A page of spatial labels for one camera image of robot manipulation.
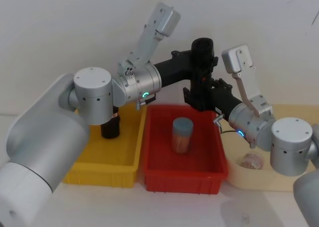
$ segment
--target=cream plastic bin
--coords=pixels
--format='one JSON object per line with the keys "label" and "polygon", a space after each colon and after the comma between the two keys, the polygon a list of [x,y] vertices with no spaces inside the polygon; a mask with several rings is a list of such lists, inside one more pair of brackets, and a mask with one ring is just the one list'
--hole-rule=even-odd
{"label": "cream plastic bin", "polygon": [[[319,123],[319,106],[303,105],[274,105],[275,117],[298,117],[310,124]],[[226,121],[221,122],[223,130],[232,128]],[[256,147],[250,149],[249,144],[235,132],[221,135],[226,159],[228,162],[229,175],[227,181],[241,189],[265,190],[265,191],[293,191],[293,183],[299,176],[288,177],[274,171],[270,165],[270,152]],[[241,167],[242,158],[250,151],[260,153],[264,158],[262,170],[251,170]],[[306,172],[315,170],[310,162]]]}

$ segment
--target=blue lid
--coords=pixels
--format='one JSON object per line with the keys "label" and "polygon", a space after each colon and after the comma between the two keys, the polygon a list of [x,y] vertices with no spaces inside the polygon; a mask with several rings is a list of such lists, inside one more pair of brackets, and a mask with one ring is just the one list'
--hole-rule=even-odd
{"label": "blue lid", "polygon": [[186,117],[179,117],[173,121],[173,133],[190,136],[193,132],[194,124]]}

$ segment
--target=white table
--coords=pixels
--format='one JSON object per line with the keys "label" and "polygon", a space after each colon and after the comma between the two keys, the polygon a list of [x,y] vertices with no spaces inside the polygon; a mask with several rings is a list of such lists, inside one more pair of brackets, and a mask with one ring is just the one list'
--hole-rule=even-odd
{"label": "white table", "polygon": [[[0,166],[8,159],[0,116]],[[292,193],[239,190],[227,183],[218,195],[147,192],[60,184],[34,227],[307,227]]]}

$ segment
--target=plastic tray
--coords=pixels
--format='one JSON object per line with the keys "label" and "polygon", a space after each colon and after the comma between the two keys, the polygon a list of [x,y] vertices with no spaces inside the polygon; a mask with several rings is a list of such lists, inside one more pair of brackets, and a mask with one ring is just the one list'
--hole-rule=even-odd
{"label": "plastic tray", "polygon": [[121,107],[120,136],[104,139],[100,126],[91,126],[91,137],[63,182],[79,185],[133,187],[139,166],[147,107]]}
{"label": "plastic tray", "polygon": [[[319,122],[318,106],[302,105],[274,105],[276,118],[295,116],[308,121],[309,123]],[[222,122],[224,130],[232,129],[226,121]],[[293,191],[293,184],[300,176],[284,176],[270,165],[270,152],[259,148],[253,149],[264,157],[262,170],[251,170],[241,167],[239,164],[245,154],[251,151],[249,144],[236,133],[222,134],[222,141],[228,162],[229,175],[227,181],[241,189],[265,190],[265,191]],[[310,162],[306,172],[314,170]]]}
{"label": "plastic tray", "polygon": [[[171,149],[172,123],[184,116],[194,122],[187,154]],[[227,177],[227,165],[213,112],[188,106],[148,107],[144,134],[144,171],[148,191],[217,194]]]}

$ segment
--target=white wall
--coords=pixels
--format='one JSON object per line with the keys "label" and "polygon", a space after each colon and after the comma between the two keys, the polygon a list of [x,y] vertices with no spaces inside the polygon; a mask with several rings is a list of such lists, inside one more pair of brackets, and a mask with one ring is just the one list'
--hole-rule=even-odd
{"label": "white wall", "polygon": [[[20,113],[63,73],[114,73],[158,1],[182,17],[153,62],[198,37],[211,37],[219,56],[248,43],[270,102],[319,104],[318,0],[0,0],[0,113]],[[234,84],[221,59],[214,75]],[[184,85],[164,88],[159,101],[181,103]]]}

